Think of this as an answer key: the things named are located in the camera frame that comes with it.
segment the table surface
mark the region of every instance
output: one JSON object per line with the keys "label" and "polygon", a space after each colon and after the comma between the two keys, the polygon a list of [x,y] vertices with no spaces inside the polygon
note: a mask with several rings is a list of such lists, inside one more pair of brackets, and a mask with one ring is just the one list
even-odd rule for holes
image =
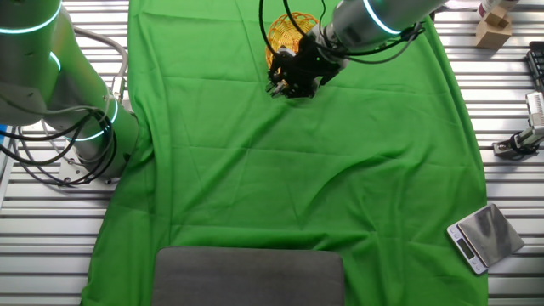
{"label": "table surface", "polygon": [[[490,270],[489,304],[493,306],[544,305],[544,154],[503,161],[491,149],[492,142],[528,126],[524,96],[533,86],[524,55],[531,41],[544,41],[544,5],[538,2],[520,1],[511,13],[513,37],[498,52],[473,47],[479,22],[474,9],[436,16],[437,30],[478,138],[489,200],[526,244]],[[128,1],[71,0],[64,4],[75,26],[127,46]],[[111,85],[121,56],[88,38],[78,37],[77,41]],[[43,134],[37,126],[26,130]],[[55,155],[49,143],[30,145],[37,159]],[[46,168],[57,173],[59,164]],[[0,304],[78,305],[110,197],[111,193],[100,191],[60,192],[37,183],[15,163],[0,210]]]}

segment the digital scale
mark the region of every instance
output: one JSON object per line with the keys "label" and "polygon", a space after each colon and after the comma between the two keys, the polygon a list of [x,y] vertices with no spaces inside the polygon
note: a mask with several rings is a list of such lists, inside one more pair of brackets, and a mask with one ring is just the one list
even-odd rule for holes
{"label": "digital scale", "polygon": [[448,234],[478,275],[524,246],[524,241],[495,204],[453,224]]}

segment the yellow wire basket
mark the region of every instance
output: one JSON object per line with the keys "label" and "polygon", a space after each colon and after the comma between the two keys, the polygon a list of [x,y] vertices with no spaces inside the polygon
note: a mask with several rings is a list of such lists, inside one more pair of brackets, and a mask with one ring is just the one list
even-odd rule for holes
{"label": "yellow wire basket", "polygon": [[[297,25],[300,26],[305,33],[319,23],[319,21],[311,14],[294,12],[292,13],[292,17],[297,21]],[[302,34],[300,34],[297,28],[292,24],[287,14],[280,16],[280,18],[274,21],[270,26],[269,40],[274,50],[277,50],[281,46],[285,46],[294,53],[297,53],[298,43],[302,37]],[[274,55],[272,52],[266,48],[266,62],[269,65],[269,68],[272,66],[273,58]]]}

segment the gray pad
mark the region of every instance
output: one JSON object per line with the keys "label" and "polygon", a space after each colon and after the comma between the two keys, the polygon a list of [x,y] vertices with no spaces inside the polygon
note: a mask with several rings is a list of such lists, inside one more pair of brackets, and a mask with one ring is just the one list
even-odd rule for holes
{"label": "gray pad", "polygon": [[151,305],[343,306],[343,263],[333,252],[168,247]]}

